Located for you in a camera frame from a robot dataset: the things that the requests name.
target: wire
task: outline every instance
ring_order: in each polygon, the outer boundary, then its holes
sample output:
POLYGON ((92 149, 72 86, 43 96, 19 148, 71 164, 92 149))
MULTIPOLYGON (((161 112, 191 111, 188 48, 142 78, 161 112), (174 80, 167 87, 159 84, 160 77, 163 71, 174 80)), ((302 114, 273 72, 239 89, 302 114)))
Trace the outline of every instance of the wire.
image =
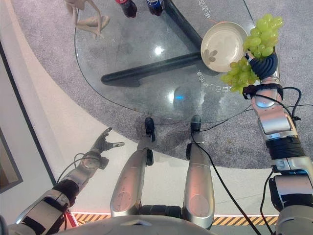
POLYGON ((259 230, 255 227, 255 225, 252 223, 252 221, 249 219, 249 217, 247 216, 247 214, 244 212, 244 210, 239 206, 239 204, 236 202, 235 198, 231 195, 230 191, 228 190, 227 186, 225 185, 223 179, 221 178, 219 172, 217 171, 214 163, 213 163, 213 160, 210 156, 210 154, 205 151, 205 149, 203 149, 198 143, 195 142, 195 139, 194 139, 194 136, 192 135, 192 140, 194 141, 194 143, 200 148, 202 149, 206 154, 207 156, 209 157, 210 159, 210 162, 212 163, 212 166, 214 168, 214 171, 216 172, 221 184, 223 185, 225 191, 227 192, 228 196, 230 197, 230 199, 233 201, 233 203, 236 205, 236 207, 238 208, 238 210, 241 212, 241 214, 245 217, 245 219, 248 221, 249 225, 252 227, 252 229, 255 231, 255 233, 257 235, 261 235, 261 233, 259 232, 259 230))
POLYGON ((65 168, 65 170, 61 173, 60 177, 59 177, 58 180, 57 180, 57 183, 60 181, 62 175, 64 174, 64 172, 66 172, 67 169, 69 169, 75 162, 78 162, 78 161, 80 161, 80 160, 82 160, 82 159, 96 159, 96 160, 99 160, 99 159, 97 159, 97 158, 86 157, 86 158, 80 158, 80 159, 77 159, 77 160, 73 161, 73 162, 72 162, 70 165, 68 165, 68 166, 65 168))
POLYGON ((299 105, 299 102, 300 102, 300 100, 301 100, 301 97, 302 97, 302 92, 298 89, 298 88, 296 88, 296 87, 284 87, 283 88, 283 90, 286 90, 286 89, 293 89, 293 90, 296 90, 297 92, 298 92, 298 99, 297 99, 297 101, 296 101, 296 103, 295 103, 295 105, 294 105, 294 107, 293 107, 293 109, 292 109, 292 120, 301 120, 299 117, 296 117, 295 115, 294 115, 294 113, 295 113, 295 109, 297 108, 297 106, 299 105))
POLYGON ((240 113, 238 113, 238 114, 236 114, 236 115, 234 115, 234 116, 231 116, 231 117, 229 117, 229 118, 227 118, 227 119, 225 119, 225 120, 222 120, 220 123, 218 123, 218 124, 216 124, 216 125, 214 125, 214 126, 211 126, 211 127, 209 127, 208 129, 201 130, 200 132, 209 131, 209 130, 213 129, 214 127, 217 127, 217 126, 219 126, 219 125, 221 125, 221 124, 227 122, 228 120, 230 120, 230 119, 232 119, 232 118, 234 118, 234 117, 236 117, 236 116, 238 116, 238 115, 244 113, 248 108, 250 108, 250 106, 251 106, 251 105, 249 105, 248 107, 246 107, 246 108, 245 108, 243 111, 241 111, 240 113))
POLYGON ((261 95, 261 94, 255 94, 254 96, 258 96, 258 97, 262 97, 262 98, 265 98, 265 99, 269 99, 271 101, 274 101, 278 104, 280 104, 281 106, 283 106, 283 108, 287 111, 287 113, 289 114, 290 117, 292 117, 291 115, 291 112, 289 111, 289 109, 280 101, 276 100, 276 99, 273 99, 271 97, 268 97, 268 96, 265 96, 265 95, 261 95))
POLYGON ((85 155, 85 154, 84 153, 78 153, 78 154, 75 155, 75 157, 74 157, 74 166, 75 166, 75 168, 77 167, 76 166, 76 158, 77 158, 78 155, 85 155))
MULTIPOLYGON (((313 106, 313 104, 298 104, 297 107, 300 107, 300 106, 313 106)), ((291 106, 286 106, 287 108, 293 108, 294 105, 291 105, 291 106)), ((247 109, 244 111, 245 112, 248 112, 248 111, 252 111, 253 109, 247 109)))
POLYGON ((272 235, 273 234, 273 231, 272 229, 270 228, 270 226, 268 225, 268 222, 267 220, 265 219, 264 215, 263 215, 263 204, 264 204, 264 201, 265 201, 265 193, 266 193, 266 186, 268 184, 268 181, 270 179, 270 177, 272 176, 273 174, 273 171, 270 172, 269 176, 267 177, 267 179, 265 180, 265 183, 264 183, 264 188, 263 188, 263 197, 262 197, 262 201, 261 201, 261 205, 260 205, 260 213, 261 213, 261 216, 264 220, 264 223, 266 224, 270 234, 272 235))

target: coca-cola bottle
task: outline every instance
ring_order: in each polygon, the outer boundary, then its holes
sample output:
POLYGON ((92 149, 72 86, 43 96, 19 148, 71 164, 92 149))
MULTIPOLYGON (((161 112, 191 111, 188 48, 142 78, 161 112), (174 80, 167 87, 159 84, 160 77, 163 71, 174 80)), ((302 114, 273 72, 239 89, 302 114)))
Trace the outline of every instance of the coca-cola bottle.
POLYGON ((115 0, 123 9, 125 16, 135 18, 137 7, 132 0, 115 0))
POLYGON ((164 10, 164 0, 147 0, 151 14, 160 16, 164 10))

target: grape bunch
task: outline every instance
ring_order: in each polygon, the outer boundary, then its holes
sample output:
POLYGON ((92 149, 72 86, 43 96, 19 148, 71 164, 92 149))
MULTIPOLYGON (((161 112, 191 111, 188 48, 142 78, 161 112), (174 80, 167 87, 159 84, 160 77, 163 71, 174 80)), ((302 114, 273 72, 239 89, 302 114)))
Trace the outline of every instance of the grape bunch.
MULTIPOLYGON (((265 14, 257 21, 256 27, 250 31, 243 44, 244 52, 251 53, 263 60, 271 55, 274 46, 278 43, 278 29, 283 26, 282 17, 273 17, 270 13, 265 14)), ((243 56, 238 62, 230 63, 231 71, 221 77, 221 80, 232 86, 232 92, 242 93, 243 87, 254 84, 259 78, 252 71, 247 59, 243 56)))

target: white bowl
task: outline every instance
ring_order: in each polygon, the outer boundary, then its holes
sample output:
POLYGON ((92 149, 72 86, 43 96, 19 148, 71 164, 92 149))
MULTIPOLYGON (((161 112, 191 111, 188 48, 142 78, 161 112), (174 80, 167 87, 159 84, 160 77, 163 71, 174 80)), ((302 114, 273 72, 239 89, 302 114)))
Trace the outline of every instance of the white bowl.
POLYGON ((221 22, 209 29, 201 43, 201 57, 205 65, 216 72, 230 71, 229 64, 244 55, 246 31, 234 22, 221 22))

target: round glass tabletop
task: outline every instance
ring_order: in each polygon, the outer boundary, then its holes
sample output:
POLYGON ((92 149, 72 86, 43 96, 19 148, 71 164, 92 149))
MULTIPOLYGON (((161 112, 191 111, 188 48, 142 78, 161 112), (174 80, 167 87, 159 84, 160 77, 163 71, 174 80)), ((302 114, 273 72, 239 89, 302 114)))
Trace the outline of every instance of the round glass tabletop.
MULTIPOLYGON (((201 60, 202 37, 217 22, 232 21, 247 32, 254 27, 244 0, 165 0, 161 16, 146 0, 135 0, 135 18, 115 1, 96 2, 109 24, 97 39, 77 29, 75 50, 86 81, 104 98, 146 114, 202 123, 227 119, 250 101, 220 80, 221 73, 201 60)), ((86 4, 78 18, 94 16, 86 4)))

